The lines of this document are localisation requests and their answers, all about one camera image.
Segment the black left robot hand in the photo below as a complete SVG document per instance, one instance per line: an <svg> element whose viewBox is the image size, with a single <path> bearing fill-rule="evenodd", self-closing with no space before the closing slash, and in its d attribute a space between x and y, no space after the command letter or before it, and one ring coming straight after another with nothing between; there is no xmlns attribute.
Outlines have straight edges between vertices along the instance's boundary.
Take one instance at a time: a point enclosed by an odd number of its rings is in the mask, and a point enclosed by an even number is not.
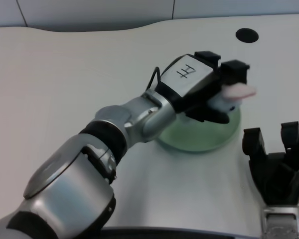
<svg viewBox="0 0 299 239"><path fill-rule="evenodd" d="M256 89L247 84L249 65L220 59L211 51L184 54L163 71L155 67L148 87L157 80L154 90L187 119L228 124L229 114L254 96Z"/></svg>

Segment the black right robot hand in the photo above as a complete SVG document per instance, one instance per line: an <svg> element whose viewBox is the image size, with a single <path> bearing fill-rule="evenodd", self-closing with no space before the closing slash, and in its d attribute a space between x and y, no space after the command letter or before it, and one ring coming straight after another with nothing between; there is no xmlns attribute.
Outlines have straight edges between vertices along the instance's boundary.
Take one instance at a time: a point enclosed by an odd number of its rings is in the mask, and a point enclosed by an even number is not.
<svg viewBox="0 0 299 239"><path fill-rule="evenodd" d="M261 129L244 129L242 150L249 156L253 182L268 206L299 203L299 123L281 124L284 152L267 154Z"/></svg>

